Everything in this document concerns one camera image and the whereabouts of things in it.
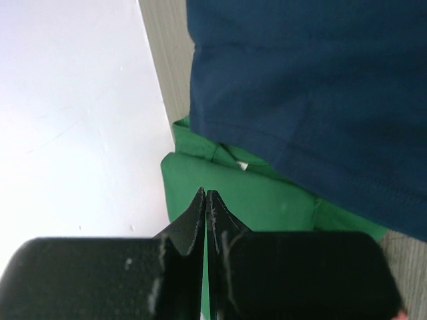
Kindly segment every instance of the black plastic part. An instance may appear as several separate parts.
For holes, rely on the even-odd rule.
[[[213,320],[391,320],[402,307],[381,248],[368,235],[251,232],[217,192],[207,199]]]
[[[155,239],[35,239],[0,282],[0,319],[199,319],[205,194]]]

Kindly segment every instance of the dark blue shirt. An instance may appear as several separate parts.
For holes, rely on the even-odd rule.
[[[187,0],[191,130],[427,240],[426,0]]]

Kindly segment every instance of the white tag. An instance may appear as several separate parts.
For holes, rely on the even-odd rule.
[[[240,169],[242,169],[243,171],[246,171],[246,169],[248,168],[249,163],[245,163],[245,162],[241,162],[241,161],[236,161],[236,162],[240,166]]]

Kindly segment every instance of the green fabric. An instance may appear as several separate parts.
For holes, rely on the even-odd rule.
[[[161,162],[171,221],[187,209],[197,189],[204,187],[218,190],[228,209],[254,231],[357,230],[375,240],[387,231],[294,185],[259,157],[192,133],[188,118],[172,127],[175,153]],[[246,170],[236,161],[247,163]],[[206,247],[204,265],[201,310],[208,320]]]

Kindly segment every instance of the wooden surface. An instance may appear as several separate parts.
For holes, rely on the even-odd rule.
[[[185,0],[139,0],[169,121],[189,111],[193,44]],[[411,320],[427,319],[427,244],[390,231],[381,240]]]

